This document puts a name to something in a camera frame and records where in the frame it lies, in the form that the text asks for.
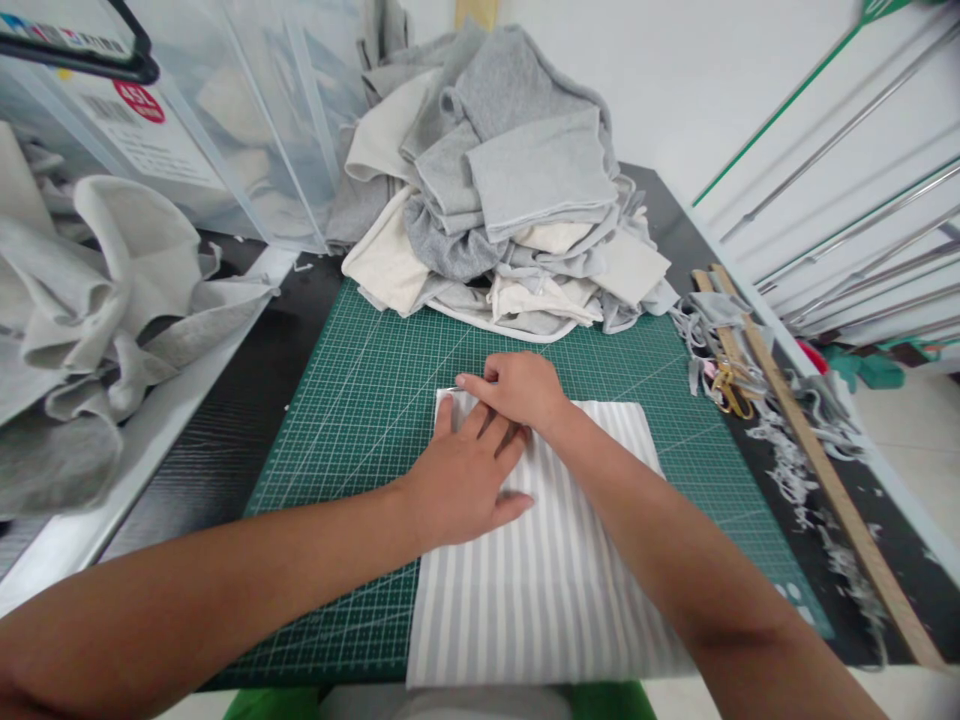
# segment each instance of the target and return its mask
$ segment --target gray and white striped fabric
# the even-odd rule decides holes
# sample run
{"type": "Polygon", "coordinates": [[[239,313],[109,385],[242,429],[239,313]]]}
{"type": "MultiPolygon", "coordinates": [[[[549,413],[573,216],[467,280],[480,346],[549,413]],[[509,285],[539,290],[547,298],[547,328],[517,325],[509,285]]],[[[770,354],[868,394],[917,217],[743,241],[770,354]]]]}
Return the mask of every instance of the gray and white striped fabric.
{"type": "MultiPolygon", "coordinates": [[[[437,402],[449,391],[437,393],[437,402]]],[[[454,391],[454,423],[476,401],[454,391]]],[[[660,472],[636,403],[578,402],[660,472]]],[[[506,490],[536,505],[473,542],[423,556],[407,686],[578,683],[695,672],[556,453],[534,434],[506,490]]]]}

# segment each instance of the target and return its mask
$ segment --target yellow clip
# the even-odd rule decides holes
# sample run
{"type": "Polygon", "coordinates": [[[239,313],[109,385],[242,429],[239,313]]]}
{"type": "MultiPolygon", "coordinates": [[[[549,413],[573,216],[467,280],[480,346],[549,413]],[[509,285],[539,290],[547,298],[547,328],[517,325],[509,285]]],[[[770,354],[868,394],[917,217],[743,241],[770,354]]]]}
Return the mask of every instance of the yellow clip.
{"type": "Polygon", "coordinates": [[[753,417],[753,403],[743,396],[737,387],[733,367],[726,360],[717,359],[717,374],[710,386],[713,401],[721,412],[732,412],[738,418],[749,420],[753,417]]]}

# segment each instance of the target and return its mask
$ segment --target white tile floor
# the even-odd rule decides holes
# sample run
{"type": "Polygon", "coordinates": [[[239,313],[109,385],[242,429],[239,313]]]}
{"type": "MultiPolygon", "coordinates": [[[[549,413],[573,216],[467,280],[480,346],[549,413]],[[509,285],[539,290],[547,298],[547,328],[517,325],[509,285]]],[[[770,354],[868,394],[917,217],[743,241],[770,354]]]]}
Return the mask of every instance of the white tile floor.
{"type": "MultiPolygon", "coordinates": [[[[960,386],[946,376],[907,373],[898,390],[854,396],[867,433],[941,530],[960,547],[960,386]]],[[[960,679],[918,667],[853,671],[891,720],[960,717],[960,679]]],[[[644,683],[658,720],[719,718],[700,678],[644,683]]],[[[219,720],[233,693],[194,695],[163,720],[219,720]]]]}

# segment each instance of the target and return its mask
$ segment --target black handle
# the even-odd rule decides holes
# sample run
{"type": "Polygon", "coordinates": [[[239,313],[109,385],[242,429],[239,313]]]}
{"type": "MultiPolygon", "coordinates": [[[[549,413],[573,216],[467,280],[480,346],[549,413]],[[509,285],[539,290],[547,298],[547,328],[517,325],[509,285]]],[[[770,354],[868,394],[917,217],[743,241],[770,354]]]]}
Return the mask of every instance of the black handle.
{"type": "Polygon", "coordinates": [[[160,77],[160,68],[150,57],[150,36],[123,0],[108,0],[133,33],[133,53],[126,60],[104,57],[92,50],[68,50],[56,45],[0,33],[0,55],[55,65],[111,80],[152,85],[160,77]]]}

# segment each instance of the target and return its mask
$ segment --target red sticker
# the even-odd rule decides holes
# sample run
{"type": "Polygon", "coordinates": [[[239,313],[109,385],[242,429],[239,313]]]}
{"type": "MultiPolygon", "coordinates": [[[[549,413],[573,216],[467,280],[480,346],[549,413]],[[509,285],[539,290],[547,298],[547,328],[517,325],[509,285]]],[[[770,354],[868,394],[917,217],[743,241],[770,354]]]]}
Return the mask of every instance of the red sticker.
{"type": "Polygon", "coordinates": [[[160,103],[153,99],[153,96],[147,92],[147,89],[134,83],[114,80],[113,86],[117,89],[120,97],[127,103],[133,111],[140,117],[146,118],[150,122],[157,124],[166,120],[163,114],[163,108],[160,103]]]}

